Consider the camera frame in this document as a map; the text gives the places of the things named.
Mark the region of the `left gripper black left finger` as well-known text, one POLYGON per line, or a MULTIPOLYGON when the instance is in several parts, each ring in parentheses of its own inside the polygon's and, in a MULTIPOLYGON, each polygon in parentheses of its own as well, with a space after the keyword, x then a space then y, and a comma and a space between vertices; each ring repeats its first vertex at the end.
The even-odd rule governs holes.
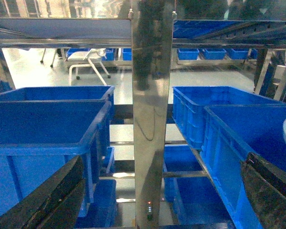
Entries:
POLYGON ((0 216, 0 229, 72 229, 85 194, 83 169, 75 156, 0 216))

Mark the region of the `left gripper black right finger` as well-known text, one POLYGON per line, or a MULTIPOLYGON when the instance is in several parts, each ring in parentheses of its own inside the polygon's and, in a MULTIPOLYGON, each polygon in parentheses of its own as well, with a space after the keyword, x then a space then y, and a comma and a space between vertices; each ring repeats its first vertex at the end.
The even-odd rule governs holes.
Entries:
POLYGON ((250 152, 240 162, 246 196, 265 229, 286 229, 286 172, 250 152))

